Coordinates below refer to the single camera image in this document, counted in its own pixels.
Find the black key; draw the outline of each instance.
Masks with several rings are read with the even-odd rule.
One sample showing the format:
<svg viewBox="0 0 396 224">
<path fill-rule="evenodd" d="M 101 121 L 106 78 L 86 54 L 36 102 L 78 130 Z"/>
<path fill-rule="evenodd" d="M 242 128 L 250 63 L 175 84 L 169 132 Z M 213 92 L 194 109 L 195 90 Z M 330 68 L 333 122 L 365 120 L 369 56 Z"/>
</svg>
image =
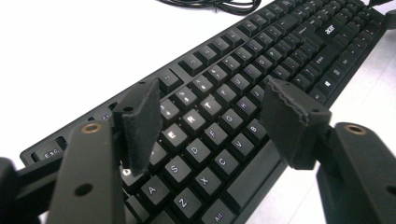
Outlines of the black key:
<svg viewBox="0 0 396 224">
<path fill-rule="evenodd" d="M 274 44 L 274 40 L 265 32 L 259 34 L 256 40 L 264 49 L 269 49 Z"/>
<path fill-rule="evenodd" d="M 203 46 L 201 49 L 195 52 L 194 55 L 197 56 L 197 58 L 201 60 L 201 62 L 206 66 L 209 66 L 219 59 L 219 55 L 208 45 Z"/>
<path fill-rule="evenodd" d="M 145 222 L 149 219 L 149 212 L 143 205 L 136 199 L 133 195 L 131 196 L 126 202 L 126 206 L 128 207 L 129 211 L 134 214 L 135 217 L 139 220 L 139 222 Z"/>
<path fill-rule="evenodd" d="M 214 93 L 215 99 L 225 108 L 230 107 L 231 104 L 236 100 L 236 93 L 228 87 L 228 85 L 223 84 Z"/>
<path fill-rule="evenodd" d="M 215 52 L 217 52 L 220 55 L 220 57 L 224 56 L 233 49 L 221 37 L 217 38 L 215 41 L 209 44 L 209 47 L 212 48 Z"/>
<path fill-rule="evenodd" d="M 338 34 L 339 30 L 344 27 L 337 19 L 330 19 L 322 27 L 320 27 L 316 34 L 326 41 L 331 41 L 332 38 Z"/>
<path fill-rule="evenodd" d="M 162 140 L 173 152 L 179 152 L 187 143 L 188 136 L 176 125 L 172 124 L 161 133 Z"/>
<path fill-rule="evenodd" d="M 264 74 L 256 68 L 253 64 L 248 65 L 242 71 L 242 76 L 252 85 L 255 85 L 262 80 Z"/>
<path fill-rule="evenodd" d="M 242 31 L 245 35 L 252 37 L 257 32 L 259 32 L 259 28 L 254 25 L 251 21 L 243 21 L 242 24 L 238 26 L 239 30 Z"/>
<path fill-rule="evenodd" d="M 208 120 L 215 121 L 221 112 L 222 106 L 215 100 L 212 95 L 207 96 L 200 103 L 200 113 Z"/>
<path fill-rule="evenodd" d="M 151 156 L 149 157 L 149 165 L 148 169 L 155 173 L 158 169 L 163 167 L 168 159 L 168 154 L 166 151 L 158 144 L 157 142 L 154 144 L 154 147 L 151 152 Z"/>
<path fill-rule="evenodd" d="M 311 62 L 317 66 L 319 72 L 323 74 L 323 72 L 332 65 L 332 62 L 342 52 L 343 48 L 342 45 L 332 42 L 322 49 Z"/>
<path fill-rule="evenodd" d="M 259 44 L 256 40 L 252 39 L 247 44 L 244 46 L 244 48 L 249 51 L 253 57 L 257 58 L 259 55 L 262 54 L 264 51 L 264 48 L 262 47 L 261 44 Z"/>
<path fill-rule="evenodd" d="M 190 189 L 186 188 L 176 196 L 172 203 L 172 208 L 187 223 L 198 215 L 198 212 L 202 208 L 202 203 Z"/>
<path fill-rule="evenodd" d="M 239 117 L 232 109 L 229 109 L 225 112 L 221 119 L 219 120 L 219 124 L 221 128 L 223 128 L 228 134 L 234 135 L 239 129 L 242 127 L 244 121 Z"/>
<path fill-rule="evenodd" d="M 268 58 L 273 64 L 279 64 L 283 56 L 276 49 L 270 48 L 265 52 L 264 57 Z"/>
<path fill-rule="evenodd" d="M 195 109 L 192 109 L 183 116 L 180 123 L 191 136 L 196 136 L 205 127 L 206 121 Z"/>
<path fill-rule="evenodd" d="M 158 216 L 156 216 L 152 221 L 150 221 L 150 224 L 175 224 L 176 222 L 169 217 L 169 215 L 165 212 L 162 211 Z"/>
<path fill-rule="evenodd" d="M 183 87 L 175 93 L 173 99 L 179 108 L 188 110 L 195 104 L 198 98 L 189 88 Z"/>
<path fill-rule="evenodd" d="M 247 98 L 258 108 L 262 107 L 262 102 L 264 101 L 264 90 L 256 85 L 251 89 L 251 91 L 247 94 Z"/>
<path fill-rule="evenodd" d="M 254 64 L 257 65 L 256 67 L 262 70 L 262 73 L 265 75 L 274 67 L 274 64 L 269 60 L 269 56 L 263 55 L 257 58 Z"/>
<path fill-rule="evenodd" d="M 242 97 L 233 107 L 235 112 L 241 116 L 244 120 L 249 120 L 255 116 L 257 112 L 257 106 L 255 106 L 249 99 L 244 96 Z"/>
<path fill-rule="evenodd" d="M 200 98 L 207 96 L 213 89 L 213 84 L 204 76 L 198 76 L 190 84 L 192 91 Z"/>
<path fill-rule="evenodd" d="M 237 46 L 241 45 L 244 40 L 239 36 L 236 32 L 233 30 L 229 30 L 225 32 L 225 35 L 223 36 L 224 39 L 231 45 L 231 47 L 234 49 Z"/>
<path fill-rule="evenodd" d="M 58 137 L 54 141 L 48 141 L 43 147 L 40 147 L 32 154 L 32 158 L 35 161 L 43 161 L 48 159 L 55 154 L 63 153 L 66 149 L 66 141 L 63 137 Z"/>
<path fill-rule="evenodd" d="M 227 56 L 219 63 L 219 66 L 224 70 L 224 72 L 231 76 L 238 73 L 241 69 L 241 64 L 237 62 L 233 56 Z"/>
<path fill-rule="evenodd" d="M 205 68 L 205 65 L 193 54 L 187 55 L 178 64 L 192 77 L 202 72 Z"/>
<path fill-rule="evenodd" d="M 245 94 L 250 86 L 250 83 L 244 79 L 240 74 L 232 77 L 228 82 L 228 86 L 239 96 Z"/>
<path fill-rule="evenodd" d="M 213 123 L 205 130 L 203 139 L 213 151 L 219 150 L 223 146 L 228 135 L 217 123 Z"/>
<path fill-rule="evenodd" d="M 212 163 L 213 170 L 224 180 L 228 180 L 236 172 L 238 166 L 239 162 L 227 149 L 222 150 Z"/>
<path fill-rule="evenodd" d="M 163 174 L 166 176 L 166 180 L 178 189 L 183 187 L 183 184 L 189 179 L 191 168 L 179 156 L 176 156 L 165 165 Z"/>
<path fill-rule="evenodd" d="M 140 190 L 141 196 L 145 199 L 144 202 L 148 205 L 147 208 L 152 212 L 160 209 L 171 196 L 169 188 L 157 175 L 152 177 Z"/>
<path fill-rule="evenodd" d="M 312 89 L 309 95 L 323 105 L 327 101 L 327 97 L 318 88 Z"/>
<path fill-rule="evenodd" d="M 274 23 L 274 26 L 280 30 L 283 35 L 289 33 L 298 25 L 298 21 L 290 14 L 280 18 Z"/>
<path fill-rule="evenodd" d="M 217 199 L 204 213 L 200 223 L 223 223 L 231 224 L 236 215 L 221 201 Z"/>
<path fill-rule="evenodd" d="M 196 169 L 199 169 L 209 160 L 210 150 L 199 138 L 196 138 L 186 147 L 183 154 Z"/>
<path fill-rule="evenodd" d="M 135 193 L 149 179 L 148 173 L 143 173 L 138 176 L 133 176 L 131 170 L 123 170 L 120 166 L 122 187 L 130 194 Z"/>
<path fill-rule="evenodd" d="M 209 68 L 206 72 L 206 77 L 209 81 L 219 87 L 223 84 L 230 76 L 227 75 L 218 65 Z"/>
<path fill-rule="evenodd" d="M 253 60 L 253 56 L 245 48 L 237 49 L 233 53 L 233 57 L 240 62 L 242 66 L 246 66 Z"/>
<path fill-rule="evenodd" d="M 168 94 L 179 87 L 183 82 L 175 75 L 171 70 L 165 69 L 158 74 L 158 79 L 160 80 L 160 89 Z"/>
<path fill-rule="evenodd" d="M 298 74 L 292 81 L 296 87 L 300 88 L 300 90 L 307 92 L 309 88 L 311 88 L 312 81 L 306 79 L 303 74 Z"/>
<path fill-rule="evenodd" d="M 209 167 L 206 167 L 198 174 L 193 182 L 194 188 L 207 202 L 219 192 L 221 185 L 221 180 L 209 169 Z"/>
<path fill-rule="evenodd" d="M 274 68 L 271 76 L 287 81 L 291 79 L 291 73 L 282 65 L 278 65 L 276 68 Z"/>
<path fill-rule="evenodd" d="M 254 145 L 240 133 L 231 142 L 229 149 L 238 160 L 245 162 L 253 153 Z"/>
<path fill-rule="evenodd" d="M 169 99 L 161 103 L 161 115 L 165 126 L 173 123 L 179 112 L 180 110 Z"/>
<path fill-rule="evenodd" d="M 235 211 L 240 212 L 279 161 L 280 158 L 275 145 L 272 142 L 265 145 L 245 170 L 242 171 L 242 174 L 227 188 L 224 199 Z"/>
<path fill-rule="evenodd" d="M 246 127 L 244 134 L 254 145 L 258 146 L 264 141 L 267 131 L 265 131 L 264 127 L 258 120 L 254 119 Z"/>
</svg>

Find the black plastic part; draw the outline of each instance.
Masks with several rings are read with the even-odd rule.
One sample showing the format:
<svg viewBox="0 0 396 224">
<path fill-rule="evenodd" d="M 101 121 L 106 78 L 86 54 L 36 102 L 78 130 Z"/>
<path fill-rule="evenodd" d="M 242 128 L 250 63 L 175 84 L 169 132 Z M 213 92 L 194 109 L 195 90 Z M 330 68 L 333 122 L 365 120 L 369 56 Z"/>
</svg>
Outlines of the black plastic part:
<svg viewBox="0 0 396 224">
<path fill-rule="evenodd" d="M 56 180 L 47 223 L 124 223 L 115 155 L 108 122 L 77 126 Z"/>
<path fill-rule="evenodd" d="M 327 132 L 331 112 L 287 81 L 265 81 L 261 123 L 291 168 L 313 169 L 312 151 L 318 136 Z"/>
<path fill-rule="evenodd" d="M 386 30 L 396 29 L 396 9 L 389 11 L 389 12 L 387 12 L 387 14 L 385 14 L 383 27 Z"/>
<path fill-rule="evenodd" d="M 338 123 L 330 138 L 342 178 L 318 171 L 327 223 L 396 223 L 396 159 L 371 130 Z"/>
<path fill-rule="evenodd" d="M 158 78 L 133 85 L 114 108 L 113 116 L 116 132 L 123 136 L 122 167 L 131 169 L 134 176 L 141 175 L 149 167 L 151 151 L 163 126 Z"/>
</svg>

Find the key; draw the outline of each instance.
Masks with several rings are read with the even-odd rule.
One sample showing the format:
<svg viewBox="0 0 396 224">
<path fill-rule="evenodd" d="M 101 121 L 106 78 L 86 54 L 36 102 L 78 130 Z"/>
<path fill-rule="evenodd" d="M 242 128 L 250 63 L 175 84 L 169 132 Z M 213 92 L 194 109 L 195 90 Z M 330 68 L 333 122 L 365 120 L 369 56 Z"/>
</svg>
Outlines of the key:
<svg viewBox="0 0 396 224">
<path fill-rule="evenodd" d="M 145 222 L 149 219 L 149 212 L 143 205 L 136 199 L 133 195 L 131 196 L 126 202 L 126 206 L 128 207 L 129 211 L 131 211 L 135 217 L 139 219 L 140 222 Z"/>
<path fill-rule="evenodd" d="M 227 138 L 227 133 L 224 132 L 217 123 L 210 125 L 203 135 L 205 143 L 207 143 L 213 151 L 219 150 Z"/>
<path fill-rule="evenodd" d="M 148 205 L 147 208 L 152 212 L 160 209 L 171 196 L 169 188 L 157 175 L 143 185 L 140 191 L 144 202 Z"/>
<path fill-rule="evenodd" d="M 212 163 L 213 170 L 219 174 L 223 180 L 228 180 L 236 172 L 239 162 L 224 149 Z"/>
<path fill-rule="evenodd" d="M 253 152 L 254 145 L 240 133 L 231 142 L 229 149 L 238 160 L 245 162 Z"/>
<path fill-rule="evenodd" d="M 199 169 L 207 163 L 211 152 L 199 138 L 196 138 L 186 147 L 183 154 L 196 169 Z"/>
<path fill-rule="evenodd" d="M 185 223 L 192 221 L 201 207 L 202 203 L 189 188 L 181 191 L 172 203 L 173 210 Z"/>
<path fill-rule="evenodd" d="M 191 136 L 196 136 L 205 127 L 206 120 L 195 109 L 192 109 L 183 116 L 180 123 Z"/>
<path fill-rule="evenodd" d="M 187 55 L 186 58 L 178 64 L 192 77 L 200 73 L 205 68 L 205 65 L 193 54 Z"/>
<path fill-rule="evenodd" d="M 219 124 L 221 128 L 223 128 L 228 134 L 234 135 L 239 129 L 242 127 L 244 121 L 239 117 L 232 109 L 229 109 L 225 112 L 221 119 L 219 120 Z"/>
<path fill-rule="evenodd" d="M 179 156 L 174 157 L 165 165 L 163 174 L 176 189 L 183 186 L 191 175 L 191 168 Z"/>
<path fill-rule="evenodd" d="M 221 201 L 221 199 L 217 199 L 204 213 L 200 223 L 231 224 L 234 219 L 235 215 L 233 212 Z"/>
<path fill-rule="evenodd" d="M 163 131 L 161 137 L 173 153 L 178 153 L 188 141 L 188 136 L 176 124 Z"/>
<path fill-rule="evenodd" d="M 224 192 L 224 199 L 240 212 L 260 188 L 280 158 L 274 143 L 267 143 Z"/>
</svg>

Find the function key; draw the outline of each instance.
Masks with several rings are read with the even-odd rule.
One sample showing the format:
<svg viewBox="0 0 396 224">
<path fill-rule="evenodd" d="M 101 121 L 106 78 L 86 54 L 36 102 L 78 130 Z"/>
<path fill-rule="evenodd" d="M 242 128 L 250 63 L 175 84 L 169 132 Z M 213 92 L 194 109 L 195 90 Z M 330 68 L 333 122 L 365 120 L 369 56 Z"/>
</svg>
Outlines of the function key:
<svg viewBox="0 0 396 224">
<path fill-rule="evenodd" d="M 215 52 L 217 52 L 220 55 L 220 57 L 224 56 L 233 49 L 221 37 L 217 38 L 211 44 L 209 44 L 209 47 L 212 48 Z"/>
<path fill-rule="evenodd" d="M 226 31 L 223 37 L 231 45 L 233 49 L 244 43 L 244 40 L 241 38 L 241 36 L 239 36 L 233 30 Z"/>
<path fill-rule="evenodd" d="M 194 53 L 206 66 L 214 63 L 220 56 L 208 45 L 203 46 L 197 52 Z"/>
<path fill-rule="evenodd" d="M 160 80 L 160 89 L 165 94 L 174 91 L 183 83 L 180 78 L 169 69 L 161 71 L 158 75 L 158 79 Z"/>
<path fill-rule="evenodd" d="M 193 54 L 188 55 L 178 64 L 192 77 L 200 73 L 205 68 L 204 64 Z"/>
<path fill-rule="evenodd" d="M 251 21 L 242 21 L 242 24 L 240 24 L 238 28 L 249 37 L 252 37 L 259 32 L 259 28 Z"/>
</svg>

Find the screw hole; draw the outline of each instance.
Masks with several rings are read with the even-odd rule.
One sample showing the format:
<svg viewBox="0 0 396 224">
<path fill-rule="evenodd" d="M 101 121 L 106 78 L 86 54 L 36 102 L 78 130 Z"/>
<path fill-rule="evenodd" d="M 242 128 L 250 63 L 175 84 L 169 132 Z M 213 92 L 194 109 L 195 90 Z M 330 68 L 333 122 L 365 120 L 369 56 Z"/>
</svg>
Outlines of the screw hole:
<svg viewBox="0 0 396 224">
<path fill-rule="evenodd" d="M 83 184 L 80 185 L 78 188 L 76 188 L 75 190 L 75 194 L 78 197 L 83 197 L 87 194 L 89 194 L 93 189 L 93 185 L 92 184 Z"/>
<path fill-rule="evenodd" d="M 127 107 L 124 108 L 124 111 L 125 111 L 125 112 L 131 112 L 131 111 L 133 111 L 133 110 L 134 110 L 134 108 L 131 107 L 131 106 L 127 106 Z"/>
<path fill-rule="evenodd" d="M 358 135 L 365 135 L 367 134 L 366 130 L 360 126 L 348 124 L 346 126 L 346 130 L 350 133 L 358 134 Z"/>
<path fill-rule="evenodd" d="M 389 191 L 389 193 L 396 196 L 396 186 L 387 186 L 387 190 Z"/>
</svg>

